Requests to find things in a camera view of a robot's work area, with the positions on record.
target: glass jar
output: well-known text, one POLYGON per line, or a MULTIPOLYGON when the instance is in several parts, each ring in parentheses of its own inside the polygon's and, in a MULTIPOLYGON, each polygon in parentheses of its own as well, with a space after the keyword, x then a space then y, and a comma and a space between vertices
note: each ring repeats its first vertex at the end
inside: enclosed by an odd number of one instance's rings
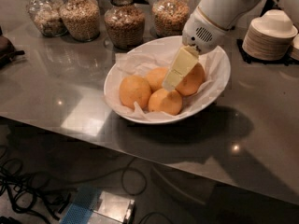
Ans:
POLYGON ((66 0, 60 16, 77 41, 92 41, 100 35, 100 10, 92 0, 66 0))
POLYGON ((112 8, 105 13, 107 33, 118 49, 132 49, 142 44, 145 14, 133 0, 111 0, 112 8))
POLYGON ((30 0, 27 12, 42 35, 54 37, 67 32, 59 15, 63 3, 63 0, 30 0))
POLYGON ((153 4, 151 12, 159 37, 182 35, 190 16, 188 0, 158 0, 153 4))

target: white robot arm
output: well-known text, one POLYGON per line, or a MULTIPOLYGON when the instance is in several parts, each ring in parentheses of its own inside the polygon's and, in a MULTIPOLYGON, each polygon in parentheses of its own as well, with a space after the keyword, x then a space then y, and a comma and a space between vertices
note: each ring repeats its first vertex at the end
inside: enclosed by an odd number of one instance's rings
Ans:
MULTIPOLYGON (((183 30, 183 44, 195 46, 200 54, 212 51, 238 19, 261 0, 201 0, 183 30)), ((273 0, 299 24, 299 0, 273 0)))

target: white bowl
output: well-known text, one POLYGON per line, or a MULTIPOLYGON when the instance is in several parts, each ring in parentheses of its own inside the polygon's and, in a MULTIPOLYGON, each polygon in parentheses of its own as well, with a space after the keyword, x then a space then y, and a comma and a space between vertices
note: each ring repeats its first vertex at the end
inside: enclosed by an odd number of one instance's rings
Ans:
POLYGON ((291 19, 282 10, 269 10, 262 17, 252 20, 251 24, 258 32, 273 37, 290 38, 298 34, 291 19))
POLYGON ((216 47, 208 54, 199 56, 199 62, 204 66, 208 81, 202 85, 203 89, 196 95, 185 100, 185 106, 178 115, 170 116, 163 112, 145 112, 145 114, 137 115, 135 112, 138 112, 138 109, 133 111, 121 104, 118 88, 125 76, 147 68, 147 65, 154 61, 157 66, 170 64, 181 46, 181 36, 170 36, 150 41, 122 54, 105 80, 104 95, 107 104, 117 114, 130 121, 143 124, 166 124, 186 119, 214 102, 225 89, 231 74, 230 60, 221 47, 216 47), (131 71, 124 71, 123 63, 129 63, 131 71))

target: dark floor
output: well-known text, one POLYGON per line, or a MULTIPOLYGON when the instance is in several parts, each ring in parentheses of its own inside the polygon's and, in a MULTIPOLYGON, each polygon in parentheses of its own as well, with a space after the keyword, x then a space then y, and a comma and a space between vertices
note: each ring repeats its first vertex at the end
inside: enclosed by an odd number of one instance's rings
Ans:
MULTIPOLYGON (((77 188, 89 185, 135 200, 135 224, 299 223, 299 207, 293 204, 7 119, 0 119, 0 157, 0 188, 8 184, 4 169, 15 174, 15 180, 31 178, 32 187, 38 190, 65 189, 61 190, 64 198, 69 193, 72 197, 76 196, 77 188), (121 176, 128 164, 131 169, 126 169, 127 172, 121 176), (152 215, 140 222, 149 213, 152 215)), ((13 189, 12 194, 16 193, 18 191, 13 189)), ((32 215, 37 212, 50 223, 59 223, 50 215, 40 197, 31 207, 28 205, 33 201, 32 195, 23 194, 13 205, 7 189, 0 189, 0 195, 0 217, 13 217, 23 224, 47 223, 41 217, 32 215)), ((53 205, 51 210, 58 210, 59 207, 60 203, 53 205)), ((57 212, 55 215, 62 219, 66 210, 67 207, 61 215, 57 212)))

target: countertop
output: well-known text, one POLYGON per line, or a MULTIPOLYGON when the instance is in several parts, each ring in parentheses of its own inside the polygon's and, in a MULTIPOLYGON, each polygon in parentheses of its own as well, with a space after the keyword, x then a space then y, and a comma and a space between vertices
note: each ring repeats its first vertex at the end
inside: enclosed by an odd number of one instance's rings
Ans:
MULTIPOLYGON (((232 73, 225 91, 183 121, 149 126, 119 117, 103 100, 115 63, 100 0, 101 34, 79 43, 46 38, 26 14, 29 0, 0 0, 4 36, 25 56, 0 70, 0 116, 157 162, 187 173, 299 204, 299 66, 244 63, 236 45, 221 45, 232 73)), ((144 42, 156 39, 150 8, 144 42)))

